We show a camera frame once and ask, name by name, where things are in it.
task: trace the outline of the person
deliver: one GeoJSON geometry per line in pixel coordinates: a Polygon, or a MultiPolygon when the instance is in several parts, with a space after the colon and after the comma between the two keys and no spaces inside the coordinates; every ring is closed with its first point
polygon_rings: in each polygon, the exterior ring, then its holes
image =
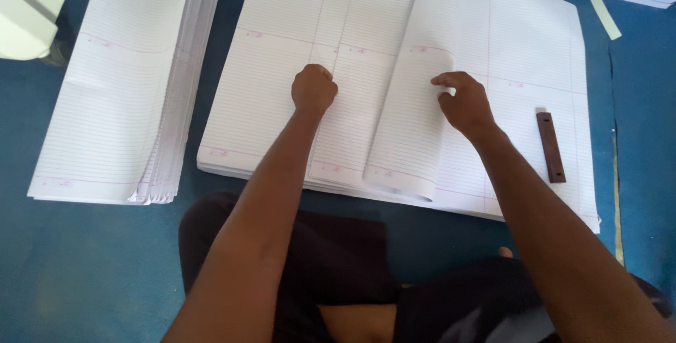
{"type": "Polygon", "coordinates": [[[295,112],[239,198],[184,216],[186,299],[165,342],[673,342],[659,293],[633,278],[541,180],[464,72],[431,79],[476,148],[522,261],[501,257],[418,286],[387,271],[381,223],[298,210],[312,140],[338,88],[309,64],[295,112]]]}

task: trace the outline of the brown wooden block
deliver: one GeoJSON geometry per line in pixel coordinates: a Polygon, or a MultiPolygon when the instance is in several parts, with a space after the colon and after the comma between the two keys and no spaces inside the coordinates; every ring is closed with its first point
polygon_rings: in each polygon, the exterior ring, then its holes
{"type": "Polygon", "coordinates": [[[547,162],[547,173],[550,176],[550,183],[565,183],[566,173],[563,171],[561,152],[558,150],[556,131],[553,129],[552,114],[549,112],[538,112],[536,116],[537,128],[540,130],[540,139],[542,139],[542,149],[545,151],[545,161],[547,162]]]}

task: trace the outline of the floor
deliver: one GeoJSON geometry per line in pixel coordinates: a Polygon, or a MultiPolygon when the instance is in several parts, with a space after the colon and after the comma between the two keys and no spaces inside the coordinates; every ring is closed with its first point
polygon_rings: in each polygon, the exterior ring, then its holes
{"type": "MultiPolygon", "coordinates": [[[[67,0],[76,30],[88,0],[67,0]]],[[[676,295],[676,9],[606,0],[624,34],[609,41],[589,0],[587,50],[599,238],[615,249],[614,138],[627,268],[676,295]]],[[[176,242],[200,196],[245,182],[202,173],[195,155],[243,0],[219,0],[185,154],[168,205],[104,206],[26,197],[63,68],[0,60],[0,341],[156,342],[183,301],[176,242]]],[[[305,192],[301,208],[382,220],[393,273],[420,283],[514,247],[503,223],[305,192]]]]}

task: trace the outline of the forearm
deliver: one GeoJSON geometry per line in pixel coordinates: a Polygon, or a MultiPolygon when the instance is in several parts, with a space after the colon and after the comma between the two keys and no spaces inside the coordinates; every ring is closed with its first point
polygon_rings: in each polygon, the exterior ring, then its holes
{"type": "Polygon", "coordinates": [[[296,112],[216,236],[166,341],[265,342],[322,114],[296,112]]]}
{"type": "Polygon", "coordinates": [[[293,114],[249,179],[212,250],[247,246],[252,256],[284,262],[321,118],[317,112],[293,114]]]}
{"type": "Polygon", "coordinates": [[[470,140],[563,340],[664,339],[664,323],[634,280],[507,136],[495,126],[470,140]]]}

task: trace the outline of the paper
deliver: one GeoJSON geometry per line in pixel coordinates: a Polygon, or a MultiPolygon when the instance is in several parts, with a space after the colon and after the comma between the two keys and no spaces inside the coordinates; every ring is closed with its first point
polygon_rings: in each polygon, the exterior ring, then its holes
{"type": "Polygon", "coordinates": [[[414,0],[351,0],[333,72],[339,92],[317,133],[309,175],[361,187],[414,0]]]}
{"type": "Polygon", "coordinates": [[[436,75],[453,71],[465,0],[415,0],[364,180],[431,200],[447,123],[436,75]]]}
{"type": "Polygon", "coordinates": [[[552,112],[569,178],[552,188],[598,232],[584,44],[573,5],[293,1],[245,0],[200,169],[248,179],[293,112],[294,75],[321,63],[333,68],[339,93],[320,124],[305,188],[502,220],[481,159],[444,121],[439,88],[429,84],[463,70],[484,84],[496,121],[543,178],[535,108],[552,112]],[[261,86],[263,71],[275,80],[261,86]]]}
{"type": "Polygon", "coordinates": [[[308,63],[333,70],[349,4],[245,0],[199,148],[199,166],[248,171],[258,166],[293,113],[294,76],[308,63]]]}
{"type": "MultiPolygon", "coordinates": [[[[150,202],[149,187],[160,184],[153,174],[169,173],[167,162],[178,158],[162,148],[181,151],[187,138],[185,114],[192,103],[176,98],[185,86],[196,89],[195,63],[201,62],[206,39],[192,38],[197,28],[204,33],[210,27],[193,19],[203,4],[213,12],[215,0],[89,1],[29,196],[150,202]],[[173,130],[178,127],[185,133],[173,130]],[[162,128],[170,136],[158,139],[162,128]],[[160,154],[170,159],[158,161],[160,154]]],[[[175,182],[176,171],[170,176],[175,182]]]]}

